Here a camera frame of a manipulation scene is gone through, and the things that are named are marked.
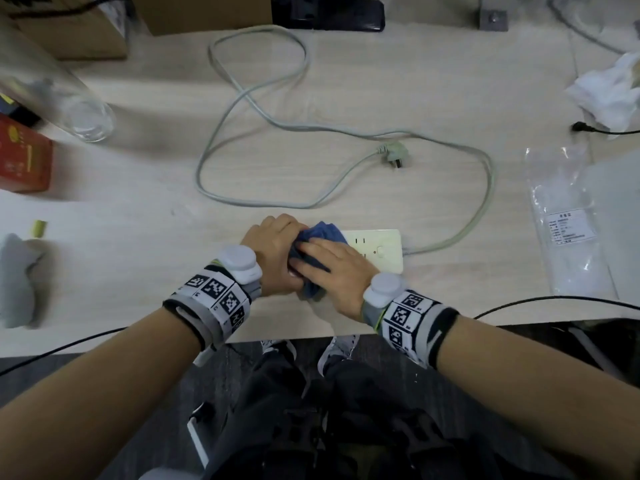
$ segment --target shoe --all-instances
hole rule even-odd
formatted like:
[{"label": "shoe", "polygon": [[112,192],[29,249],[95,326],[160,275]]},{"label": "shoe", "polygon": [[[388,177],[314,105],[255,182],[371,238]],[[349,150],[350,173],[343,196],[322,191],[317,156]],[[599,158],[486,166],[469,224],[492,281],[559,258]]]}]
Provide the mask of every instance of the shoe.
[{"label": "shoe", "polygon": [[288,353],[293,357],[293,360],[298,356],[298,351],[290,340],[261,340],[260,343],[262,344],[262,354],[274,351],[286,354],[288,351]]},{"label": "shoe", "polygon": [[324,377],[324,368],[331,357],[340,356],[343,359],[350,359],[359,339],[359,335],[332,338],[331,343],[325,348],[320,360],[318,360],[318,372],[320,372],[320,375]]}]

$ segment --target cardboard box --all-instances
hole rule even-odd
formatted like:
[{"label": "cardboard box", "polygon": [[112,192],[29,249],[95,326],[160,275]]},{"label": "cardboard box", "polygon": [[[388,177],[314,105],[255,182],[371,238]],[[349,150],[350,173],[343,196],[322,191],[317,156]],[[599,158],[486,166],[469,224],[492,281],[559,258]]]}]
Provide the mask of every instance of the cardboard box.
[{"label": "cardboard box", "polygon": [[133,0],[153,35],[271,23],[271,0]]},{"label": "cardboard box", "polygon": [[0,189],[43,192],[51,182],[53,142],[0,114]]},{"label": "cardboard box", "polygon": [[[0,0],[7,15],[25,11],[68,10],[92,0],[39,0],[10,3]],[[16,26],[60,60],[123,59],[127,56],[127,14],[123,1],[112,1],[74,16],[21,18]]]}]

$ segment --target gray cable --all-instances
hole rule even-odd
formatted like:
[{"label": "gray cable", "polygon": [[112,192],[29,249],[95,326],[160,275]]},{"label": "gray cable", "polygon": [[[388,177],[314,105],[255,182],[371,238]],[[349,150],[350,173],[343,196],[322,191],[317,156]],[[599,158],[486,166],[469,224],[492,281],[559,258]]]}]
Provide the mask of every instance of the gray cable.
[{"label": "gray cable", "polygon": [[[226,69],[226,67],[222,64],[222,62],[220,62],[220,60],[217,58],[216,48],[222,42],[227,41],[229,39],[232,39],[241,35],[245,35],[245,34],[258,33],[258,32],[274,33],[274,34],[281,35],[288,39],[293,40],[294,42],[299,44],[299,46],[304,51],[304,60],[297,69],[294,69],[284,75],[265,80],[249,88],[244,88],[233,77],[233,75],[231,75],[231,73]],[[251,106],[254,108],[254,110],[256,110],[256,112],[258,112],[258,114],[260,114],[261,117],[267,120],[269,124],[286,131],[302,131],[302,132],[329,131],[329,132],[347,134],[347,135],[355,136],[358,138],[373,139],[373,140],[380,140],[384,137],[390,137],[392,135],[408,136],[408,137],[420,138],[423,140],[431,141],[433,143],[448,146],[450,148],[454,148],[462,152],[467,152],[469,154],[472,154],[476,158],[478,158],[480,163],[482,163],[484,171],[486,173],[486,190],[484,192],[483,201],[480,204],[480,207],[478,207],[478,209],[476,210],[476,213],[471,218],[471,220],[459,231],[459,233],[455,234],[454,236],[442,242],[437,242],[435,244],[431,244],[428,246],[423,246],[420,248],[403,249],[404,255],[426,253],[430,251],[436,251],[436,250],[448,248],[449,246],[452,246],[453,244],[457,243],[462,238],[464,238],[467,234],[469,234],[469,232],[473,230],[476,224],[484,216],[484,213],[486,212],[493,196],[493,190],[495,187],[495,169],[493,167],[493,161],[489,156],[489,154],[487,154],[486,152],[478,148],[474,148],[472,146],[467,146],[464,144],[457,144],[457,143],[451,143],[448,141],[439,140],[431,136],[427,136],[418,131],[408,130],[403,128],[391,128],[391,129],[387,129],[379,132],[361,132],[351,128],[340,127],[340,126],[319,125],[315,123],[308,123],[308,124],[288,123],[286,121],[277,120],[272,115],[265,112],[265,110],[263,110],[258,105],[258,103],[256,103],[256,101],[251,97],[251,93],[256,91],[257,89],[264,88],[272,84],[277,84],[278,82],[281,82],[284,80],[294,79],[296,77],[299,77],[301,74],[303,74],[306,71],[306,69],[309,66],[309,63],[311,62],[307,45],[305,44],[304,41],[302,41],[302,39],[300,39],[297,35],[295,35],[295,33],[289,30],[286,30],[283,27],[279,27],[277,25],[263,25],[260,27],[249,27],[247,29],[235,31],[229,35],[226,35],[220,39],[215,40],[207,48],[207,55],[209,57],[209,62],[211,63],[212,67],[217,72],[219,72],[219,74],[225,80],[227,80],[229,83],[231,83],[231,85],[233,85],[233,87],[236,88],[236,90],[238,91],[238,94],[236,98],[227,106],[226,110],[222,114],[222,117],[220,117],[220,120],[216,128],[213,130],[213,133],[211,134],[211,137],[209,138],[209,141],[207,142],[207,145],[198,160],[198,164],[195,170],[195,184],[196,184],[197,190],[203,195],[206,195],[207,197],[218,202],[222,202],[230,205],[238,205],[241,207],[284,207],[286,209],[311,209],[316,205],[320,204],[322,201],[324,201],[324,199],[329,197],[329,195],[331,195],[331,193],[338,187],[338,185],[340,185],[340,183],[345,179],[345,177],[347,177],[347,175],[351,172],[351,170],[357,167],[357,165],[359,165],[363,161],[368,160],[369,158],[372,158],[375,155],[380,154],[381,149],[379,147],[375,152],[361,158],[356,163],[350,165],[343,172],[341,172],[341,174],[334,181],[332,181],[331,184],[327,186],[324,192],[320,193],[320,195],[315,200],[308,203],[267,201],[267,200],[245,200],[245,199],[226,197],[224,195],[219,195],[219,194],[210,192],[202,186],[202,181],[200,178],[200,174],[202,173],[202,167],[205,161],[208,160],[208,158],[210,158],[213,152],[215,152],[216,148],[213,146],[213,142],[218,136],[218,133],[220,132],[220,128],[222,128],[222,124],[224,124],[229,113],[231,113],[231,111],[236,106],[236,104],[238,104],[242,99],[246,99],[248,103],[251,104]]]},{"label": "gray cable", "polygon": [[627,53],[626,50],[622,50],[621,48],[615,47],[613,45],[608,44],[607,42],[604,42],[603,40],[600,40],[597,37],[594,37],[593,35],[591,35],[590,33],[588,33],[587,31],[582,30],[581,28],[577,27],[576,25],[574,25],[573,23],[571,23],[569,20],[566,19],[566,17],[564,16],[564,14],[562,13],[562,10],[560,10],[560,8],[558,8],[556,6],[556,3],[554,0],[547,0],[547,6],[549,7],[549,10],[551,10],[551,12],[556,16],[556,18],[558,19],[558,21],[562,24],[564,24],[565,26],[567,26],[567,28],[569,28],[570,30],[574,31],[575,33],[577,33],[578,35],[580,35],[581,37],[587,39],[589,42],[592,42],[606,50],[609,50],[610,52],[613,52],[615,54],[618,55],[625,55]]}]

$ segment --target power strip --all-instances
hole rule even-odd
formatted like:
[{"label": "power strip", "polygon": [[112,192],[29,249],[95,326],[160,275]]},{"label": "power strip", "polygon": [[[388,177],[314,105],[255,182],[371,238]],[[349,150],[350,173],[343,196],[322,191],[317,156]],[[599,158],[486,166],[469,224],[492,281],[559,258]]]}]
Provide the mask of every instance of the power strip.
[{"label": "power strip", "polygon": [[380,271],[401,274],[404,271],[402,238],[398,229],[346,230],[342,235]]}]

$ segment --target plastic bag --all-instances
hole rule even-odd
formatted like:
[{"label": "plastic bag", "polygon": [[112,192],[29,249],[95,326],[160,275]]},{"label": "plastic bag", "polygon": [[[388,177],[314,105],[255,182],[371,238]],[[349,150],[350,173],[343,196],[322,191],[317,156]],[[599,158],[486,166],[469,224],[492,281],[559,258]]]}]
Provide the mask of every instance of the plastic bag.
[{"label": "plastic bag", "polygon": [[617,299],[581,183],[588,164],[583,146],[528,149],[525,176],[533,217],[553,294]]}]

